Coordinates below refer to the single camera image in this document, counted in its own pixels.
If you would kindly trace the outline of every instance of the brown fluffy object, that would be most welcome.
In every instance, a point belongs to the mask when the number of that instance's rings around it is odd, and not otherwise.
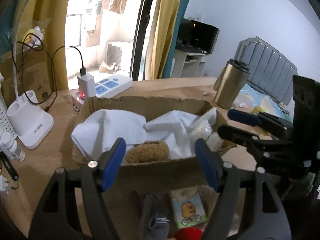
[[[125,160],[128,163],[149,163],[165,161],[169,156],[169,147],[165,142],[144,142],[127,152]]]

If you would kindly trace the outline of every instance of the blue gripper pad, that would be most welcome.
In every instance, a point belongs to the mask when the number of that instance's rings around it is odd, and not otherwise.
[[[223,161],[217,152],[210,151],[203,139],[195,142],[195,153],[208,185],[219,190],[219,178],[223,175]]]
[[[230,120],[244,123],[250,126],[260,126],[262,124],[260,118],[254,114],[249,114],[236,109],[230,109],[228,111],[228,118]]]
[[[107,159],[107,164],[103,170],[101,189],[105,192],[109,187],[112,186],[118,173],[119,167],[123,160],[126,150],[125,140],[118,138],[115,144],[112,146],[110,151],[103,153],[103,159]]]

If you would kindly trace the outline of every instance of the curtain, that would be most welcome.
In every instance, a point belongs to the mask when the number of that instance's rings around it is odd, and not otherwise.
[[[25,20],[41,21],[51,19],[48,27],[45,29],[44,43],[47,44],[47,51],[52,56],[55,50],[64,45],[64,32],[66,25],[68,0],[31,0],[21,22]],[[55,75],[58,90],[68,89],[66,54],[64,49],[54,57]],[[51,80],[51,63],[47,59],[47,72]]]
[[[172,42],[170,45],[170,49],[168,52],[167,60],[164,65],[164,70],[162,73],[162,78],[169,78],[170,77],[170,72],[171,72],[171,67],[172,67],[172,60],[174,56],[174,50],[177,42],[177,36],[178,36],[178,30],[179,30],[179,25],[180,21],[183,18],[187,6],[188,6],[189,0],[180,0],[180,6],[178,10],[178,15],[177,15],[177,20],[174,26],[174,31],[173,31],[173,36],[172,36]]]
[[[180,0],[157,0],[146,57],[145,79],[161,78]]]

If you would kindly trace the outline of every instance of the white cable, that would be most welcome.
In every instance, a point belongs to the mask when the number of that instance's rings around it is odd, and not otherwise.
[[[21,18],[24,14],[24,11],[26,10],[26,7],[28,5],[28,2],[30,0],[25,0],[23,7],[21,8],[21,11],[18,12],[17,17],[14,20],[14,26],[13,26],[13,59],[16,61],[16,52],[17,52],[17,40],[18,40],[18,32],[19,32],[19,26],[20,26],[20,22],[21,22]],[[12,63],[12,68],[13,68],[13,82],[14,82],[14,92],[16,94],[16,99],[19,100],[19,93],[18,93],[18,84],[17,84],[17,70],[16,67],[14,65],[14,63]]]

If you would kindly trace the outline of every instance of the gray headboard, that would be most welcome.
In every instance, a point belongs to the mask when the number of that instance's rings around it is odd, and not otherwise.
[[[289,103],[297,68],[285,56],[257,36],[242,41],[235,58],[250,68],[247,83],[251,87],[271,96],[276,103]]]

